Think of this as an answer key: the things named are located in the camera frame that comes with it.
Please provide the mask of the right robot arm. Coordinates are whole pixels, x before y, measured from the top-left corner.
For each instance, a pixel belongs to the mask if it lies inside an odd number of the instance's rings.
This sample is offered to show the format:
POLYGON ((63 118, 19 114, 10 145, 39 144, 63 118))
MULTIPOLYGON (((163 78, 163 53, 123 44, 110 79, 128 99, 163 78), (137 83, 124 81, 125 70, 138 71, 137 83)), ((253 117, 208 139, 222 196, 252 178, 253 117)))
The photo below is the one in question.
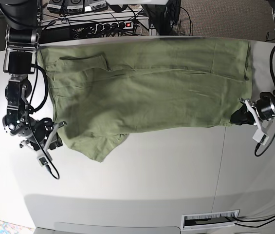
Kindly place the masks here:
POLYGON ((38 151, 43 146, 53 150, 63 145, 57 133, 59 125, 48 117, 41 120, 31 117, 44 106, 49 94, 46 73, 37 63, 39 38, 45 27, 41 4, 37 0, 0 0, 0 11, 8 22, 3 71, 11 76, 5 88, 7 110, 3 126, 11 135, 25 138, 20 147, 31 145, 38 151), (28 97, 36 87, 28 76, 39 72, 44 79, 44 98, 39 106, 33 107, 28 97))

